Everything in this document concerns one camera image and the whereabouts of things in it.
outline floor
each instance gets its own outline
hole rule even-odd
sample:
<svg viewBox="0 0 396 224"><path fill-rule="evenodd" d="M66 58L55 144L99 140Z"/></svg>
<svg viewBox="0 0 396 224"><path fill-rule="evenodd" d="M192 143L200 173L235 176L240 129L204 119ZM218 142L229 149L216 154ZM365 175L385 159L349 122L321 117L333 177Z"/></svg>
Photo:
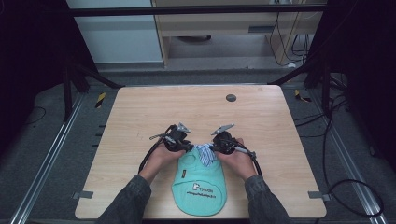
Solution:
<svg viewBox="0 0 396 224"><path fill-rule="evenodd" d="M297 41L295 49L301 49L304 41ZM297 60L302 56L290 57ZM265 84L286 75L294 66L302 62L279 65L274 57L266 36L212 36L210 40L198 37L176 37L172 40L169 53L169 64L166 67L140 68L121 73L103 73L105 77L118 83L134 85L189 85L189 84L230 84L254 83ZM319 103L315 103L320 87L306 90L301 85L304 75L298 76L283 86L285 98L295 123L302 124L320 114ZM80 112L67 138L64 140L57 159L50 167L47 181L40 194L35 198L28 223L91 223L77 220L74 210L78 200L73 194L82 190L103 125L106 124L117 90L89 79L91 89L83 95ZM297 98L295 90L300 91L302 98ZM94 108L98 95L105 91L106 99L100 109ZM14 141L12 153L1 161L0 166L0 223L8 223L17 211L40 170L42 161L51 148L57 133L62 128L64 115L62 86L43 91L36 97L36 108L27 120L20 136ZM80 94L74 93L76 101ZM332 98L341 92L332 90ZM358 175L371 186L374 186L384 201L385 212L382 219L361 217L341 206L336 200L326 202L328 214L319 223L396 223L396 176L383 158L370 155L369 145L360 131L353 114L348 111L349 104L334 109L333 126L325 147L323 136L317 136L326 130L327 120L323 117L298 125L298 132L305 153L312 167L319 189L326 192L328 186L323 176L323 152L326 160L326 174L329 182L350 178L351 173L347 158L343 156L337 136L342 136L341 147L345 147L349 158L358 168ZM346 184L337 188L338 198L364 212L361 202L365 198L356 193L359 186ZM315 223L314 219L296 219L296 223Z"/></svg>

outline long-sleeve shirt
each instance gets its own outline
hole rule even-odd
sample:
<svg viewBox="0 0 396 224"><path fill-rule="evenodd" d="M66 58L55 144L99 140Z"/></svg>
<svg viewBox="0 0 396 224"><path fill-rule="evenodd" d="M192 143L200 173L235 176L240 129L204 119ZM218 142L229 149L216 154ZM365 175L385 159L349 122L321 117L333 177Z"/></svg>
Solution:
<svg viewBox="0 0 396 224"><path fill-rule="evenodd" d="M260 175L245 181L251 224L292 223L279 199L271 192ZM151 195L149 183L135 175L123 188L96 223L141 223Z"/></svg>

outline wooden table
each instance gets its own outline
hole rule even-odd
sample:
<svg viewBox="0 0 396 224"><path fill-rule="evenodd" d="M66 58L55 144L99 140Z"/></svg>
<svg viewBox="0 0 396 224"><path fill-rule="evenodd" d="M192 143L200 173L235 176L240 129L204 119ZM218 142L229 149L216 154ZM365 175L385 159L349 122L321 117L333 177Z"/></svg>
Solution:
<svg viewBox="0 0 396 224"><path fill-rule="evenodd" d="M234 94L236 101L226 96ZM98 218L119 191L137 174L138 166L156 140L171 124L182 122L193 144L210 143L219 126L234 123L229 130L256 151L264 179L291 217L324 217L321 199L303 146L295 129L282 90L278 86L165 86L131 87L119 90L105 132L96 152L84 191L78 218ZM151 184L152 194L144 218L197 218L180 211L173 199L177 163L161 171ZM223 166L228 198L213 217L246 218L248 199L244 183Z"/></svg>

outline blue and white striped fabric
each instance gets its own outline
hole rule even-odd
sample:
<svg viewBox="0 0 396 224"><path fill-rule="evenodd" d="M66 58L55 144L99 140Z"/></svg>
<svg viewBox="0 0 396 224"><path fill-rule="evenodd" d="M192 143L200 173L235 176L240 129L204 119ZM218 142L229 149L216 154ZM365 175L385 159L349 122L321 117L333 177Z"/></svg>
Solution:
<svg viewBox="0 0 396 224"><path fill-rule="evenodd" d="M213 161L218 159L216 154L210 149L211 146L212 144L210 143L194 146L199 151L201 163L206 167L210 166Z"/></svg>

